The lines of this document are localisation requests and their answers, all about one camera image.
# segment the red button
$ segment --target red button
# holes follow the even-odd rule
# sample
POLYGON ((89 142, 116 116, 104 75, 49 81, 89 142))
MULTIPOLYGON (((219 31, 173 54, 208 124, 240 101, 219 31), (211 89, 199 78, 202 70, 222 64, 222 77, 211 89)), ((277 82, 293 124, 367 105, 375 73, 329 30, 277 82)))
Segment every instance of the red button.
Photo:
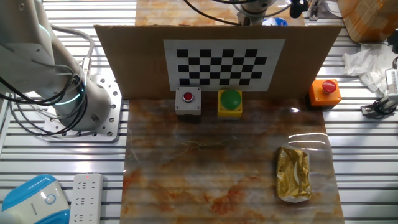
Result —
POLYGON ((333 93, 336 91, 337 86, 336 83, 334 83, 331 80, 326 80, 322 83, 322 89, 325 93, 333 93))
POLYGON ((185 102, 189 103, 193 100, 193 95, 192 93, 184 93, 182 98, 184 99, 185 102))

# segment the cardboard box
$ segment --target cardboard box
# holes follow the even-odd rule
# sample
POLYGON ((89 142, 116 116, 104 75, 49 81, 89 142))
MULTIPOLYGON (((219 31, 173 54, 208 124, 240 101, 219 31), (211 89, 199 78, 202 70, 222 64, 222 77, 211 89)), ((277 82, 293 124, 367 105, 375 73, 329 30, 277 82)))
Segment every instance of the cardboard box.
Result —
POLYGON ((338 7, 353 41, 384 41, 398 28, 397 0, 338 0, 338 7))
MULTIPOLYGON (((173 99, 164 40, 284 39, 267 91, 244 92, 245 100, 301 98, 311 87, 339 26, 95 26, 124 99, 173 99)), ((216 92, 203 92, 217 99, 216 92)))

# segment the green button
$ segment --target green button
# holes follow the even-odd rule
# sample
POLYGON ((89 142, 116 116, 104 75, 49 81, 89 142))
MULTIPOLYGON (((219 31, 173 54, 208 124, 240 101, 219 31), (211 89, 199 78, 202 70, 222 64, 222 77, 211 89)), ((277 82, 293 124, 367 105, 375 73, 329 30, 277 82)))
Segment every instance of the green button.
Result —
POLYGON ((236 90, 225 90, 220 100, 221 105, 229 110, 235 110, 242 102, 241 95, 236 90))

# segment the power socket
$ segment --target power socket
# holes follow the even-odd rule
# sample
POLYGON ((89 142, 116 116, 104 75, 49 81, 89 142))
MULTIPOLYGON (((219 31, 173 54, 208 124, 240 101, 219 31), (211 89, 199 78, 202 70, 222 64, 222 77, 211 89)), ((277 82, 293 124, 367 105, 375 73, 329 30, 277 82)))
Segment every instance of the power socket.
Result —
POLYGON ((69 224, 99 224, 102 199, 101 174, 78 174, 73 179, 69 224))

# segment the snack wrapper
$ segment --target snack wrapper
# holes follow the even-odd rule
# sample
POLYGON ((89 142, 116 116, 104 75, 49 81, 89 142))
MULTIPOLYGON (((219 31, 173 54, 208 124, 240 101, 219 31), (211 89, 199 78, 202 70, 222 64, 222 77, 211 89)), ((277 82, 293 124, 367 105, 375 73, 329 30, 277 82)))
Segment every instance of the snack wrapper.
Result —
POLYGON ((308 153, 281 147, 277 165, 277 195, 285 202, 304 202, 312 195, 308 153))

